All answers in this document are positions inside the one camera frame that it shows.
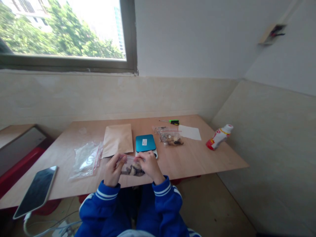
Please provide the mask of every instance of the building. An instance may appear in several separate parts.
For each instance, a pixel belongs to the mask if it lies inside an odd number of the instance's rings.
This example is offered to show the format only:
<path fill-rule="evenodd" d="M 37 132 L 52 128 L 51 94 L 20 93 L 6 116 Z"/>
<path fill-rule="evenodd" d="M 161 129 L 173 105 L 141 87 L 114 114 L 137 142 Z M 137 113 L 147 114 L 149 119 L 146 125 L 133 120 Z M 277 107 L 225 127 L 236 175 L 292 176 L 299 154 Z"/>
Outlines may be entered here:
<path fill-rule="evenodd" d="M 50 32 L 51 27 L 46 23 L 50 17 L 45 6 L 49 6 L 48 0 L 2 0 L 2 2 L 11 8 L 17 16 L 26 16 L 34 27 L 45 32 Z"/>
<path fill-rule="evenodd" d="M 114 13 L 115 13 L 116 29 L 118 32 L 118 49 L 122 52 L 124 57 L 126 57 L 120 8 L 114 7 Z"/>

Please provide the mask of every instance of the digital scale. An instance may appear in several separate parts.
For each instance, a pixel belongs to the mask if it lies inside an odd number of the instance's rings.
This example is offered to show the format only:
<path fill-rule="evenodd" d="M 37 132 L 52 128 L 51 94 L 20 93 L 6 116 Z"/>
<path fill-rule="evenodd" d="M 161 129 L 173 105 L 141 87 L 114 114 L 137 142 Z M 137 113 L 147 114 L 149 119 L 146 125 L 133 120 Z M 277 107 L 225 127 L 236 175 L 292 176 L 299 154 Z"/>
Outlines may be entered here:
<path fill-rule="evenodd" d="M 138 155 L 139 152 L 146 152 L 150 150 L 152 150 L 156 159 L 158 159 L 158 153 L 154 136 L 152 134 L 137 136 L 135 156 Z"/>

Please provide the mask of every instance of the hand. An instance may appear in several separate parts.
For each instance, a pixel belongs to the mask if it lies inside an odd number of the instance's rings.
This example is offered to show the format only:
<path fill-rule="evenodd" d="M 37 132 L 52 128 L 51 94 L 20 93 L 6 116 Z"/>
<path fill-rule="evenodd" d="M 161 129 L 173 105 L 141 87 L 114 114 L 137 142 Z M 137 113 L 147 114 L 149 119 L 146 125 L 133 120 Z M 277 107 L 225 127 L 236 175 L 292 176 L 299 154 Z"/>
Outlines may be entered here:
<path fill-rule="evenodd" d="M 152 151 L 138 153 L 134 161 L 141 164 L 142 170 L 152 178 L 156 185 L 162 184 L 166 180 Z"/>
<path fill-rule="evenodd" d="M 119 162 L 118 166 L 116 167 L 116 163 L 120 157 L 123 158 Z M 119 177 L 121 175 L 121 170 L 126 161 L 126 155 L 121 153 L 116 153 L 105 165 L 105 177 L 104 177 L 104 185 L 114 188 L 118 182 Z"/>

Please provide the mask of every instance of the window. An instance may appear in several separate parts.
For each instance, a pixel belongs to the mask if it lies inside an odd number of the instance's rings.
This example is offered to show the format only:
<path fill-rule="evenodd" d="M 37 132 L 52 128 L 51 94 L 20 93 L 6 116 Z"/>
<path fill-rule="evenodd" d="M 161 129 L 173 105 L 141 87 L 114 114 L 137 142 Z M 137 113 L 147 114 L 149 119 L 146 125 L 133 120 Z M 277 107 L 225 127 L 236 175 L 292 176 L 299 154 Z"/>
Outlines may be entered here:
<path fill-rule="evenodd" d="M 30 13 L 35 12 L 31 3 L 28 0 L 19 0 L 19 2 L 25 12 L 30 12 Z"/>
<path fill-rule="evenodd" d="M 43 21 L 44 25 L 47 25 L 47 23 L 46 23 L 44 18 L 42 18 L 42 21 Z"/>
<path fill-rule="evenodd" d="M 0 1 L 0 69 L 137 73 L 133 0 L 38 1 Z"/>

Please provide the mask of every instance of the charging cable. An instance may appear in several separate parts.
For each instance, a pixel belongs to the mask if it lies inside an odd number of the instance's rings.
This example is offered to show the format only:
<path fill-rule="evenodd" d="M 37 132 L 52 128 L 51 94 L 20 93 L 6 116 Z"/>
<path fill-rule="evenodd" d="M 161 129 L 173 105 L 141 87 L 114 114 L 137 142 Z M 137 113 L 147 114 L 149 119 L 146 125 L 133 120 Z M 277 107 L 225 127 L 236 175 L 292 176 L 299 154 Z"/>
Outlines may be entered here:
<path fill-rule="evenodd" d="M 26 214 L 26 216 L 24 217 L 24 223 L 23 223 L 23 230 L 24 230 L 24 233 L 28 236 L 28 237 L 33 237 L 33 235 L 31 235 L 27 229 L 26 229 L 26 223 L 27 223 L 27 220 L 31 217 L 31 213 L 32 212 L 29 212 L 28 214 Z"/>
<path fill-rule="evenodd" d="M 70 223 L 68 225 L 65 225 L 65 226 L 62 226 L 62 227 L 52 227 L 52 228 L 49 228 L 48 230 L 45 230 L 44 232 L 40 233 L 40 234 L 37 234 L 37 235 L 32 235 L 30 234 L 27 229 L 26 229 L 26 223 L 27 223 L 27 220 L 31 217 L 31 213 L 32 212 L 29 212 L 28 214 L 26 214 L 26 216 L 24 217 L 24 223 L 23 223 L 23 230 L 24 230 L 24 233 L 28 236 L 28 237 L 41 237 L 45 234 L 47 234 L 48 232 L 50 231 L 53 231 L 53 230 L 57 230 L 57 229 L 68 229 L 68 227 L 72 226 L 72 225 L 75 225 L 75 224 L 79 224 L 81 223 L 82 221 L 77 221 L 77 222 L 73 222 L 73 223 Z"/>

